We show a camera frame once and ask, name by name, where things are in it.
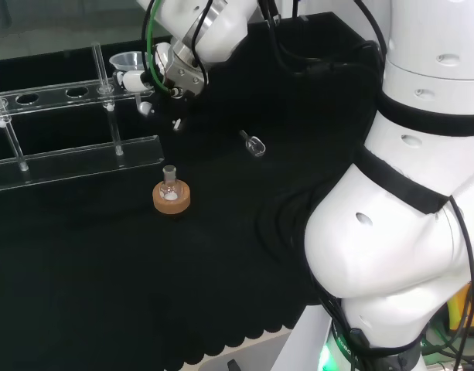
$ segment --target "orange object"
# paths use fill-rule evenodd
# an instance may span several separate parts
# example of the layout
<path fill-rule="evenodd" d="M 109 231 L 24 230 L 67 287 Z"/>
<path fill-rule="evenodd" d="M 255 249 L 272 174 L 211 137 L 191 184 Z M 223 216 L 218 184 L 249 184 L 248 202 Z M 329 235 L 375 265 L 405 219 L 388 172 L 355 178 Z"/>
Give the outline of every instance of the orange object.
<path fill-rule="evenodd" d="M 163 199 L 159 194 L 159 187 L 161 187 L 162 182 L 160 182 L 154 190 L 152 191 L 152 200 L 154 201 L 154 207 L 161 213 L 167 215 L 175 215 L 184 211 L 190 205 L 190 188 L 187 183 L 182 182 L 183 193 L 182 197 L 179 199 L 168 201 Z"/>

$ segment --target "black strap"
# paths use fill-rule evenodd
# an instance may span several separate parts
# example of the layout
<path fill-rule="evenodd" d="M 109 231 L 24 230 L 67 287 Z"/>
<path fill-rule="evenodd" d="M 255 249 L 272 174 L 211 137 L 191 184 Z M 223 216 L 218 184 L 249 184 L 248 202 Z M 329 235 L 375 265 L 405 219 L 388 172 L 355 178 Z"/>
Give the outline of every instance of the black strap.
<path fill-rule="evenodd" d="M 406 178 L 363 146 L 356 152 L 353 163 L 379 187 L 421 213 L 436 213 L 449 200 L 449 197 Z"/>
<path fill-rule="evenodd" d="M 445 137 L 474 137 L 474 114 L 440 114 L 406 106 L 381 92 L 377 109 L 391 122 L 407 129 Z"/>

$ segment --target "clear acrylic stand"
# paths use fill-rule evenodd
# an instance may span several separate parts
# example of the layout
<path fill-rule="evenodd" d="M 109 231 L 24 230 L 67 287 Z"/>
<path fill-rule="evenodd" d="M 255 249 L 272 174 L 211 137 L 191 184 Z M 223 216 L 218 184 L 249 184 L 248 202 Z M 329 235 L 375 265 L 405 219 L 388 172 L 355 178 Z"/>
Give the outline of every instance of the clear acrylic stand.
<path fill-rule="evenodd" d="M 98 43 L 93 44 L 98 80 L 17 90 L 0 94 L 0 128 L 5 131 L 14 158 L 0 160 L 0 191 L 62 179 L 114 172 L 159 164 L 164 160 L 157 136 L 122 141 L 115 113 L 116 100 L 135 99 L 135 94 L 115 87 L 107 78 Z M 147 97 L 150 90 L 140 94 Z M 12 116 L 65 107 L 102 104 L 111 142 L 24 155 L 13 130 Z"/>

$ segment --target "black cable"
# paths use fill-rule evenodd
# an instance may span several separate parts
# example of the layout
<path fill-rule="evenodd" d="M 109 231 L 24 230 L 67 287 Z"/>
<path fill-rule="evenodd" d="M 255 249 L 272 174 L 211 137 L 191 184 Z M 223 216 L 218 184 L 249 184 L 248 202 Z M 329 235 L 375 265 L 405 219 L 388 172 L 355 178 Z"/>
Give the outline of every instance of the black cable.
<path fill-rule="evenodd" d="M 193 37 L 192 37 L 193 59 L 196 61 L 197 66 L 200 68 L 204 77 L 204 85 L 203 85 L 203 89 L 200 91 L 200 94 L 202 94 L 204 90 L 207 88 L 207 72 L 206 72 L 206 69 L 204 68 L 203 63 L 200 61 L 199 54 L 197 54 L 196 44 L 197 44 L 197 37 L 199 36 L 199 33 L 200 33 L 200 29 L 202 28 L 204 24 L 204 20 L 207 17 L 207 13 L 209 13 L 209 10 L 211 9 L 212 5 L 213 5 L 213 0 L 208 0 L 207 5 L 202 12 L 202 16 L 200 18 L 199 24 L 197 25 L 196 31 L 193 33 Z"/>
<path fill-rule="evenodd" d="M 353 0 L 359 7 L 359 9 L 362 11 L 362 13 L 366 16 L 367 20 L 369 21 L 371 27 L 374 30 L 374 33 L 376 33 L 377 41 L 379 43 L 379 46 L 381 48 L 381 55 L 382 55 L 382 60 L 384 63 L 384 59 L 386 58 L 386 54 L 388 51 L 388 48 L 386 46 L 386 41 L 384 40 L 383 32 L 381 31 L 381 28 L 376 22 L 376 19 L 373 17 L 372 13 L 369 11 L 369 9 L 366 7 L 366 5 L 362 2 L 362 0 Z"/>
<path fill-rule="evenodd" d="M 279 47 L 284 54 L 286 54 L 290 58 L 293 58 L 294 60 L 300 60 L 303 63 L 334 62 L 335 60 L 337 60 L 338 58 L 342 56 L 348 56 L 349 54 L 355 53 L 356 51 L 366 48 L 368 46 L 371 46 L 377 49 L 377 44 L 374 41 L 362 41 L 352 46 L 348 50 L 345 50 L 340 53 L 332 54 L 331 56 L 310 57 L 310 56 L 300 56 L 296 53 L 293 53 L 292 51 L 287 49 L 283 44 L 279 43 Z"/>
<path fill-rule="evenodd" d="M 292 10 L 292 18 L 295 19 L 298 16 L 298 1 L 299 0 L 293 0 L 293 10 Z"/>
<path fill-rule="evenodd" d="M 271 39 L 271 48 L 273 49 L 273 53 L 275 55 L 275 59 L 278 62 L 278 65 L 288 74 L 291 74 L 294 77 L 304 77 L 305 76 L 305 71 L 302 72 L 295 72 L 291 70 L 286 63 L 283 61 L 281 58 L 281 53 L 280 49 L 278 46 L 278 41 L 276 40 L 276 32 L 275 32 L 275 20 L 273 17 L 271 17 L 271 13 L 269 11 L 269 0 L 265 0 L 263 2 L 264 9 L 264 17 L 268 21 L 268 26 L 269 26 L 269 37 Z"/>
<path fill-rule="evenodd" d="M 145 54 L 147 53 L 147 41 L 145 39 L 145 34 L 147 33 L 147 25 L 149 24 L 149 21 L 151 20 L 151 11 L 152 11 L 152 6 L 154 5 L 155 0 L 151 0 L 149 2 L 149 5 L 147 9 L 145 10 L 145 15 L 144 15 L 144 22 L 142 23 L 142 35 L 141 35 L 141 42 L 142 42 L 142 64 L 144 65 L 144 71 L 146 74 L 149 71 L 148 65 L 147 65 L 147 59 L 145 58 Z"/>
<path fill-rule="evenodd" d="M 474 319 L 474 254 L 472 251 L 472 244 L 470 242 L 469 231 L 467 230 L 467 226 L 463 219 L 462 213 L 460 212 L 460 208 L 457 205 L 455 198 L 450 196 L 450 203 L 452 204 L 452 208 L 455 211 L 456 219 L 459 221 L 460 229 L 462 230 L 463 239 L 465 240 L 465 246 L 467 248 L 467 256 L 469 259 L 469 269 L 470 269 L 470 295 L 471 295 L 471 304 L 470 304 L 470 313 L 469 317 L 467 318 L 467 324 L 465 326 L 465 330 L 462 335 L 462 341 L 460 342 L 459 351 L 456 353 L 455 357 L 455 367 L 454 371 L 459 371 L 460 362 L 463 357 L 463 351 L 465 349 L 465 343 L 467 342 L 467 338 L 469 337 L 470 329 L 472 327 L 472 321 Z"/>
<path fill-rule="evenodd" d="M 456 329 L 453 336 L 450 339 L 446 340 L 441 345 L 432 345 L 430 342 L 426 341 L 429 346 L 425 346 L 422 349 L 423 356 L 429 356 L 430 354 L 440 353 L 442 350 L 445 350 L 446 348 L 450 348 L 450 347 L 453 348 L 453 343 L 462 333 L 463 325 L 465 324 L 465 320 L 467 319 L 469 305 L 470 305 L 470 290 L 467 291 L 467 295 L 465 297 L 465 305 L 463 307 L 463 313 L 462 313 L 462 317 L 460 318 L 459 327 Z"/>

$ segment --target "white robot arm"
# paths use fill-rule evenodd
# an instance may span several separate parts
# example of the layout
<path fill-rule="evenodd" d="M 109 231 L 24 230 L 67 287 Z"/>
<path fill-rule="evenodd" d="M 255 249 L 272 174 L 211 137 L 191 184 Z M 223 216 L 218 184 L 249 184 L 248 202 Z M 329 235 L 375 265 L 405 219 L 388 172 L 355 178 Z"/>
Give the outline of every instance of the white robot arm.
<path fill-rule="evenodd" d="M 155 20 L 173 36 L 170 44 L 156 46 L 155 61 L 165 79 L 176 88 L 178 95 L 199 95 L 207 76 L 194 60 L 196 52 L 205 70 L 216 63 L 227 61 L 240 42 L 247 36 L 247 23 L 257 8 L 257 0 L 213 0 L 203 17 L 207 0 L 159 0 L 162 3 Z M 138 0 L 147 9 L 150 0 Z M 131 71 L 122 76 L 122 83 L 131 92 L 145 90 L 142 71 Z"/>
<path fill-rule="evenodd" d="M 149 0 L 138 2 L 148 7 Z M 474 255 L 474 0 L 391 4 L 385 109 L 377 113 L 364 151 L 398 180 L 426 189 L 422 199 L 453 195 Z M 156 14 L 174 36 L 160 53 L 160 70 L 175 87 L 195 95 L 203 76 L 193 65 L 191 45 L 205 7 L 206 0 L 164 0 Z M 256 8 L 257 0 L 213 0 L 196 41 L 204 66 L 228 60 Z M 470 278 L 452 206 L 428 211 L 409 202 L 411 190 L 401 188 L 397 194 L 354 164 L 312 214 L 305 233 L 312 273 L 343 298 L 350 326 L 362 330 L 374 348 L 417 340 Z M 419 356 L 404 371 L 425 370 Z M 350 369 L 347 361 L 339 363 Z"/>

